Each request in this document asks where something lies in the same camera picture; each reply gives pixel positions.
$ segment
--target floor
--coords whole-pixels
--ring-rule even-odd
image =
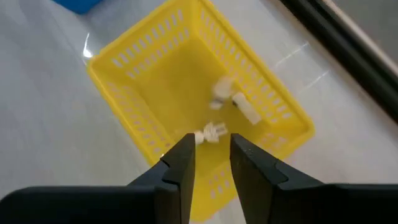
[[[0,0],[0,197],[31,185],[124,185],[149,168],[85,62],[163,0],[76,16]],[[288,159],[324,182],[398,183],[398,127],[276,0],[213,0],[312,117]],[[206,223],[244,223],[234,199]]]

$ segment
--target small white part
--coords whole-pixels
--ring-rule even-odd
[[[243,93],[239,92],[232,96],[232,100],[236,103],[239,110],[243,115],[250,121],[251,124],[255,125],[261,120],[261,116],[253,108],[253,106],[248,102]]]
[[[216,85],[213,87],[214,100],[210,103],[210,108],[213,110],[219,110],[224,100],[228,99],[232,94],[232,83],[231,77],[221,77]]]
[[[201,131],[195,131],[195,144],[202,144],[205,141],[205,135]]]
[[[219,109],[221,109],[222,106],[223,106],[223,103],[218,100],[213,100],[210,103],[210,109],[212,109],[212,110],[219,110]]]
[[[206,141],[211,142],[211,143],[218,143],[219,137],[222,135],[225,135],[228,133],[228,130],[226,129],[226,126],[224,123],[220,123],[217,125],[213,125],[212,122],[206,124],[204,130],[203,130],[203,135],[206,139]]]

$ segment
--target gray floor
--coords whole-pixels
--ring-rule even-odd
[[[398,1],[333,0],[370,38],[398,63]]]
[[[148,169],[85,71],[161,0],[108,0],[76,16],[0,0],[0,197],[31,185],[122,185]],[[286,161],[324,182],[398,183],[398,128],[275,0],[214,0],[317,130]],[[239,201],[207,223],[244,223]]]

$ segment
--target basket bottom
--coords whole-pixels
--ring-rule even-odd
[[[227,75],[222,64],[200,39],[190,39],[169,52],[138,80],[139,92],[170,137],[178,141],[186,133],[203,130],[210,121],[224,122],[229,133],[241,133],[256,139],[262,125],[253,126],[227,100],[220,110],[209,107],[213,86]],[[206,176],[216,166],[229,161],[229,134],[220,143],[204,143],[197,150],[197,177]]]

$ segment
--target basket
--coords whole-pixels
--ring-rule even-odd
[[[313,134],[303,110],[207,0],[167,1],[92,58],[88,72],[150,165],[209,121],[224,122],[279,159]],[[225,75],[260,123],[253,126],[230,101],[209,108]],[[210,218],[237,195],[229,140],[197,147],[192,220]]]

